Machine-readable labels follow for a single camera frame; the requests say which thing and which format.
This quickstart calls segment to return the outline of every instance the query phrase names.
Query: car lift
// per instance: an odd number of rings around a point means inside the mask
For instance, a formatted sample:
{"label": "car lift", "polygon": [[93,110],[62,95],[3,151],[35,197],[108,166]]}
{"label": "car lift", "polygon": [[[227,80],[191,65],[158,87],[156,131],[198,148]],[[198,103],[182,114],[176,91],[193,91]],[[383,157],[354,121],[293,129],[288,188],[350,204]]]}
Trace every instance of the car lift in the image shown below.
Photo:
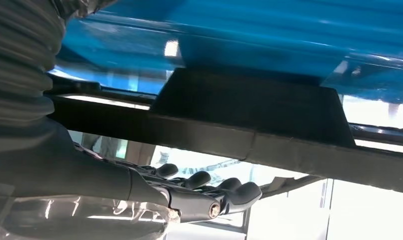
{"label": "car lift", "polygon": [[[278,184],[276,178],[262,188],[263,197],[324,178],[403,193],[403,153],[354,142],[355,137],[403,145],[403,129],[349,124],[335,90],[295,81],[303,75],[270,76],[265,80],[178,68],[156,97],[52,75],[54,88],[46,95],[55,106],[49,117],[69,130],[309,174]],[[150,110],[64,97],[71,95]]]}

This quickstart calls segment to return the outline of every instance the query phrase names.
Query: clear plastic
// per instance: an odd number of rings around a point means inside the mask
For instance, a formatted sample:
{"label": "clear plastic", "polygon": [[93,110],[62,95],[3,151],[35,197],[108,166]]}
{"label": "clear plastic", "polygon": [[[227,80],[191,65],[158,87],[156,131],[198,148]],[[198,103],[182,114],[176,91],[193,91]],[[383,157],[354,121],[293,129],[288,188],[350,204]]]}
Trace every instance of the clear plastic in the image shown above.
{"label": "clear plastic", "polygon": [[158,240],[179,222],[175,210],[148,202],[0,194],[0,240]]}

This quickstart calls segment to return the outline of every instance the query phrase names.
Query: plastic wrap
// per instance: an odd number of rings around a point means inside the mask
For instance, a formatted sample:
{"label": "plastic wrap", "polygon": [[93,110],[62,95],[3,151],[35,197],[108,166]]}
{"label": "plastic wrap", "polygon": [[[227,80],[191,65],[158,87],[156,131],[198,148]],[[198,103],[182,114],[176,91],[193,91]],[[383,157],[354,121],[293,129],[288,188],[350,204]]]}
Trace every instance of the plastic wrap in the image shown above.
{"label": "plastic wrap", "polygon": [[157,240],[179,222],[176,211],[147,202],[0,194],[0,240]]}
{"label": "plastic wrap", "polygon": [[85,18],[105,8],[117,0],[51,0],[57,8],[58,15],[68,20],[71,17]]}

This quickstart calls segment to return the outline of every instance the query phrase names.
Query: white wall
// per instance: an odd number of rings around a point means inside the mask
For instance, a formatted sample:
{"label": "white wall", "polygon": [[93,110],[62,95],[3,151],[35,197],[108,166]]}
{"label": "white wall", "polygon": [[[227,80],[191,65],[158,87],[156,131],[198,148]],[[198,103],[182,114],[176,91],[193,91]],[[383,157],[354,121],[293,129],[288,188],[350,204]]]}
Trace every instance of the white wall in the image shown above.
{"label": "white wall", "polygon": [[166,240],[245,240],[245,234],[195,224],[180,224],[166,235]]}

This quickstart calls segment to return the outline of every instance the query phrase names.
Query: bolt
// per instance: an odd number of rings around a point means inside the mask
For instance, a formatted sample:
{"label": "bolt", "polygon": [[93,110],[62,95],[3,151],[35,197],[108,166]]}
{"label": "bolt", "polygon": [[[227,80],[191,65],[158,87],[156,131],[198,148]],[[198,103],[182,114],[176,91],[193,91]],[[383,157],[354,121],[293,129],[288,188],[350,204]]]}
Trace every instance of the bolt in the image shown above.
{"label": "bolt", "polygon": [[221,207],[219,206],[218,203],[215,202],[210,206],[209,217],[211,219],[214,219],[219,215],[220,212],[221,212]]}

